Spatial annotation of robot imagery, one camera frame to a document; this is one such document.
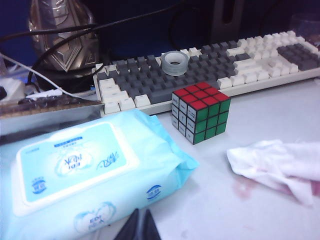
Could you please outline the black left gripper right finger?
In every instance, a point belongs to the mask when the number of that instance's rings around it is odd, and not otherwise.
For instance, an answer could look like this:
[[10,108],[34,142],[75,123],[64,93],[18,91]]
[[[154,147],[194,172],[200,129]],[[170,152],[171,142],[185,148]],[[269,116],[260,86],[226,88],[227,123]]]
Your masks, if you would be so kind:
[[161,240],[157,226],[149,209],[145,211],[145,239]]

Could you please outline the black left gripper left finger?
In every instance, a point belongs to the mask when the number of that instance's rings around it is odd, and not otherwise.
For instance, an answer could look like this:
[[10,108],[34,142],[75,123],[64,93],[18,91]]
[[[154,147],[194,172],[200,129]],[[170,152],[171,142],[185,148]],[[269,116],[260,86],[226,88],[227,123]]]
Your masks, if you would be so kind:
[[119,230],[114,240],[141,240],[142,216],[136,208]]

